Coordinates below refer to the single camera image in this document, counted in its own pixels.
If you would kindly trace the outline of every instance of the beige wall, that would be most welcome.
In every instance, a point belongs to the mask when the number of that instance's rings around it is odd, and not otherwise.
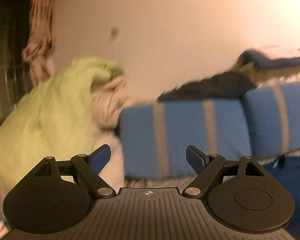
[[[133,94],[153,98],[229,68],[250,46],[300,47],[300,0],[56,0],[56,32],[56,67],[115,59]]]

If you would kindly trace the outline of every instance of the yellow-green fabric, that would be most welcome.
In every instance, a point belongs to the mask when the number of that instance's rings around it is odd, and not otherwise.
[[[115,62],[80,58],[25,95],[0,127],[0,187],[10,191],[46,156],[91,153],[91,84],[121,74]]]

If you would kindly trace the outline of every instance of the striped hanging fabric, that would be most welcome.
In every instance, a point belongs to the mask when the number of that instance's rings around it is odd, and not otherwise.
[[[22,58],[30,64],[31,82],[36,86],[53,72],[47,65],[47,58],[54,47],[53,0],[31,0],[29,22],[30,37]]]

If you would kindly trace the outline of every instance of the blue striped cushion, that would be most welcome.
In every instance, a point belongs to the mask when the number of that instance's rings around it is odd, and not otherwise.
[[[251,155],[248,127],[237,99],[169,101],[122,111],[120,137],[130,178],[195,175],[186,147],[228,160]]]
[[[254,158],[300,148],[300,82],[250,90],[242,103]]]

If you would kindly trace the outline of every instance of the gray ribbed plate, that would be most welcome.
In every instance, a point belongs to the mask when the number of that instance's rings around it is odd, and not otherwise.
[[[200,200],[181,196],[175,188],[123,188],[98,200],[91,213],[67,230],[34,235],[18,230],[4,240],[290,240],[283,229],[246,234],[220,224]]]

